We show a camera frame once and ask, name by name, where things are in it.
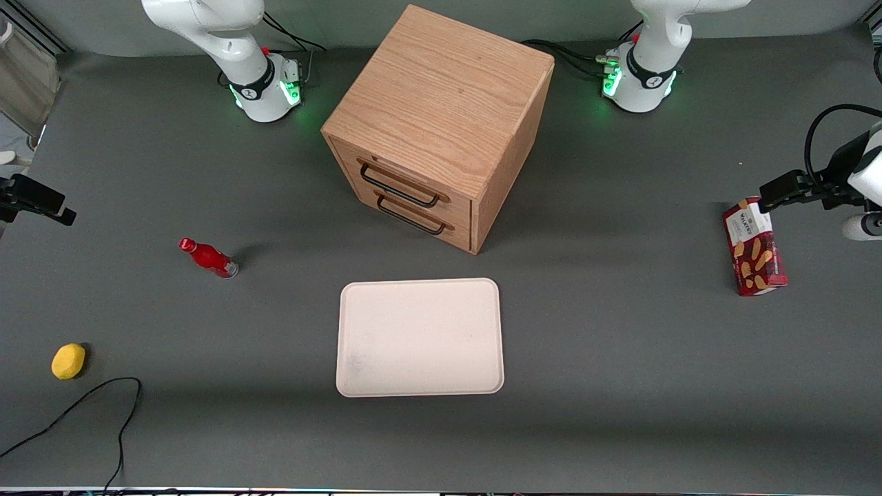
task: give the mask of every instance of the plastic tray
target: plastic tray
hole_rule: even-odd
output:
[[[504,379],[492,280],[354,282],[340,294],[342,395],[489,395]]]

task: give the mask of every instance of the red bottle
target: red bottle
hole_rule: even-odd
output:
[[[181,250],[188,252],[200,267],[207,268],[218,277],[229,279],[239,273],[239,266],[230,257],[215,250],[210,244],[199,244],[185,237],[178,246],[181,247]]]

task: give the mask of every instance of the green led light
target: green led light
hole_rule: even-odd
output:
[[[607,76],[607,81],[603,83],[603,92],[607,96],[612,96],[616,94],[616,90],[618,89],[618,82],[622,80],[622,70],[618,67]]]
[[[235,93],[235,89],[233,89],[233,85],[230,85],[230,86],[229,86],[229,91],[230,91],[230,93],[233,94],[233,98],[235,98],[235,105],[236,105],[238,108],[241,109],[241,108],[242,108],[242,102],[239,101],[239,95]]]
[[[279,81],[279,87],[281,88],[282,93],[285,94],[285,98],[288,99],[288,103],[290,103],[292,107],[300,103],[300,86],[297,83],[286,83],[285,81]]]
[[[674,87],[674,79],[676,79],[676,71],[670,75],[670,82],[668,83],[668,89],[664,90],[664,95],[668,96],[670,94],[670,88]]]

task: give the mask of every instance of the metal handle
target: metal handle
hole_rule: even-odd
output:
[[[442,232],[444,232],[444,229],[447,227],[447,225],[442,222],[441,225],[438,227],[438,229],[429,229],[426,226],[423,226],[419,222],[411,221],[410,219],[408,219],[404,215],[399,214],[398,212],[393,212],[392,210],[389,210],[388,208],[383,207],[383,200],[384,199],[386,199],[386,197],[383,195],[377,196],[377,208],[380,209],[380,212],[389,214],[392,217],[395,217],[396,219],[398,219],[399,221],[406,222],[406,223],[414,226],[415,228],[417,228],[423,232],[427,232],[427,233],[431,234],[432,236],[437,236],[437,235],[441,234]]]
[[[383,183],[379,182],[377,179],[374,179],[373,177],[368,177],[368,175],[365,174],[365,172],[367,172],[368,169],[370,169],[370,164],[368,164],[366,161],[364,161],[362,159],[358,159],[358,161],[362,164],[362,171],[359,173],[362,175],[362,179],[364,179],[368,183],[375,185],[377,188],[382,188],[383,191],[385,191],[385,192],[390,192],[391,194],[393,194],[395,196],[406,199],[407,201],[409,201],[411,203],[415,203],[416,205],[419,205],[420,207],[423,207],[423,208],[432,208],[435,206],[435,204],[438,203],[438,198],[440,198],[440,197],[437,194],[433,195],[432,200],[430,202],[426,203],[425,201],[420,201],[418,198],[414,198],[405,192],[396,190],[395,188],[391,187],[389,184],[383,184]]]

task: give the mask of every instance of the bottle cap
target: bottle cap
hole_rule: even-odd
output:
[[[193,253],[194,251],[196,251],[196,242],[188,237],[182,239],[181,243],[178,243],[177,245],[180,246],[182,250],[188,253]]]

